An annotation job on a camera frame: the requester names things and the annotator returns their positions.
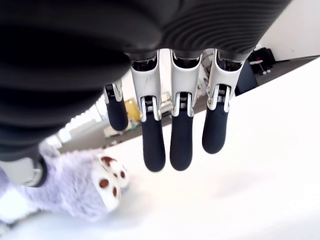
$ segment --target paw pad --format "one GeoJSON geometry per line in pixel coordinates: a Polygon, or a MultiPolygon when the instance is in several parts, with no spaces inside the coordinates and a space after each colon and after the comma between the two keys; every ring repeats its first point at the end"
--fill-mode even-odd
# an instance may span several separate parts
{"type": "Polygon", "coordinates": [[[107,179],[102,179],[99,183],[100,188],[104,189],[106,187],[108,187],[109,185],[109,181],[107,179]]]}

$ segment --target stuffed animal paw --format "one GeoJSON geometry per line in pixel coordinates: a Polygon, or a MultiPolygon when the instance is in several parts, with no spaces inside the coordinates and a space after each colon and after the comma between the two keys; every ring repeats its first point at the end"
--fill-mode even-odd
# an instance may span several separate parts
{"type": "Polygon", "coordinates": [[[47,179],[38,188],[8,181],[0,169],[0,227],[36,211],[68,214],[89,221],[104,219],[120,204],[129,185],[129,174],[105,150],[74,151],[59,155],[50,148],[41,149],[47,179]]]}

